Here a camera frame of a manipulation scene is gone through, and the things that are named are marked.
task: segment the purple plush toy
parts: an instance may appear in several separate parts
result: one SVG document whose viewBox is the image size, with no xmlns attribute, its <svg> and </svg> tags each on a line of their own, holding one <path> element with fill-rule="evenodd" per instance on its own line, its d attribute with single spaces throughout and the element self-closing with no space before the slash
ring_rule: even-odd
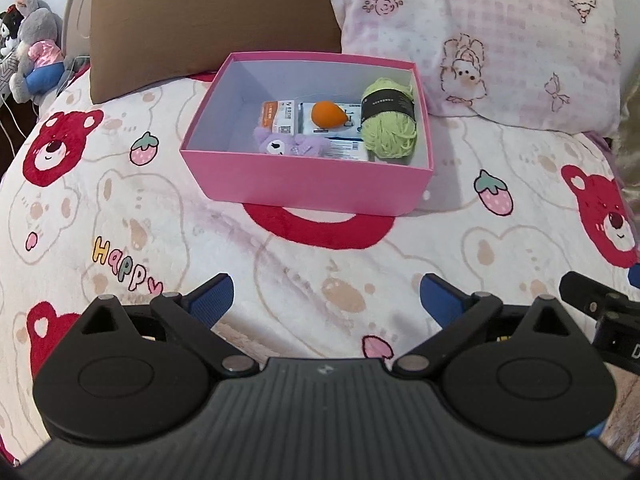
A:
<svg viewBox="0 0 640 480">
<path fill-rule="evenodd" d="M 321 136 L 274 134 L 261 126 L 254 130 L 254 137 L 258 151 L 271 155 L 323 156 L 331 144 Z"/>
</svg>

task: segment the brown pillow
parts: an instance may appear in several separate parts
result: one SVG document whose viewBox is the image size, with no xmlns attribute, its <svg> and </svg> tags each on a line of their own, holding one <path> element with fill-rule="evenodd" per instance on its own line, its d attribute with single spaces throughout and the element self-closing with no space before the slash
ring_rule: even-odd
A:
<svg viewBox="0 0 640 480">
<path fill-rule="evenodd" d="M 92 0 L 95 104 L 217 70 L 231 52 L 340 52 L 330 0 Z"/>
</svg>

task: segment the gray plush toy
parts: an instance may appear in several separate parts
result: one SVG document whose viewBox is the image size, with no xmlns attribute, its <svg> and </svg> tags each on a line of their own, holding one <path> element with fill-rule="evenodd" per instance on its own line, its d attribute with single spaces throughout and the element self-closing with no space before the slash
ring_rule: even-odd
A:
<svg viewBox="0 0 640 480">
<path fill-rule="evenodd" d="M 15 0 L 15 6 L 24 19 L 18 30 L 18 71 L 9 79 L 9 87 L 15 101 L 25 103 L 35 94 L 54 88 L 64 65 L 55 45 L 58 26 L 53 13 L 40 7 L 38 0 Z"/>
</svg>

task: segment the plush toy blue pants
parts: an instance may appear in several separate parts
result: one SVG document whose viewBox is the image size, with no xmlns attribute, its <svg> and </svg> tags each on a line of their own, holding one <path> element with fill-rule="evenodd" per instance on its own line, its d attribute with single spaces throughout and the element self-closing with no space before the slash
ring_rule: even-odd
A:
<svg viewBox="0 0 640 480">
<path fill-rule="evenodd" d="M 33 72 L 25 78 L 29 93 L 31 95 L 46 94 L 58 86 L 64 72 L 65 64 L 62 62 L 34 68 Z"/>
</svg>

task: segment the green yarn ball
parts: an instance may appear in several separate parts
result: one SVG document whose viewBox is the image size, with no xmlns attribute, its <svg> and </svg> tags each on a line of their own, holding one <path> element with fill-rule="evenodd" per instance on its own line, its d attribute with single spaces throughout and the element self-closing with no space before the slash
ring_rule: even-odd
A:
<svg viewBox="0 0 640 480">
<path fill-rule="evenodd" d="M 408 86 L 396 83 L 392 79 L 381 77 L 369 85 L 362 99 L 378 90 L 393 89 L 402 92 L 411 101 L 414 96 Z M 415 147 L 417 130 L 415 121 L 398 112 L 380 112 L 362 123 L 362 140 L 368 150 L 378 158 L 401 158 L 409 155 Z"/>
</svg>

